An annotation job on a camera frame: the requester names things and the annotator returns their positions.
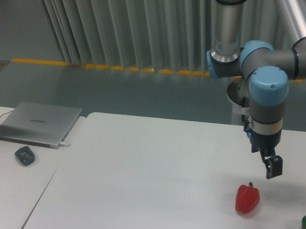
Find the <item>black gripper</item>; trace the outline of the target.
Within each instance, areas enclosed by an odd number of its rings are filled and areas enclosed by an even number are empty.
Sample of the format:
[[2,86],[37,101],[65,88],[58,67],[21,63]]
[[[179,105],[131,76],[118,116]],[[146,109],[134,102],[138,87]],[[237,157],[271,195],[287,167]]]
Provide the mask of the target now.
[[249,121],[246,125],[245,133],[251,143],[251,152],[260,153],[267,179],[282,175],[283,159],[275,153],[275,147],[281,140],[281,132],[282,128],[276,127],[275,124],[264,125]]

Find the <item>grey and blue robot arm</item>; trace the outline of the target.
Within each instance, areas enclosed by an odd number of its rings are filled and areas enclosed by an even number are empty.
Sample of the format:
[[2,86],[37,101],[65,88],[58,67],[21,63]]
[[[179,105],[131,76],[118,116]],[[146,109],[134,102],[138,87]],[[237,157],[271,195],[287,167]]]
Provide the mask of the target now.
[[251,151],[258,152],[266,178],[280,176],[283,160],[275,153],[280,141],[289,80],[306,79],[306,1],[273,0],[290,49],[274,49],[260,40],[238,44],[242,8],[247,0],[215,0],[214,44],[207,51],[210,76],[240,76],[227,96],[239,107]]

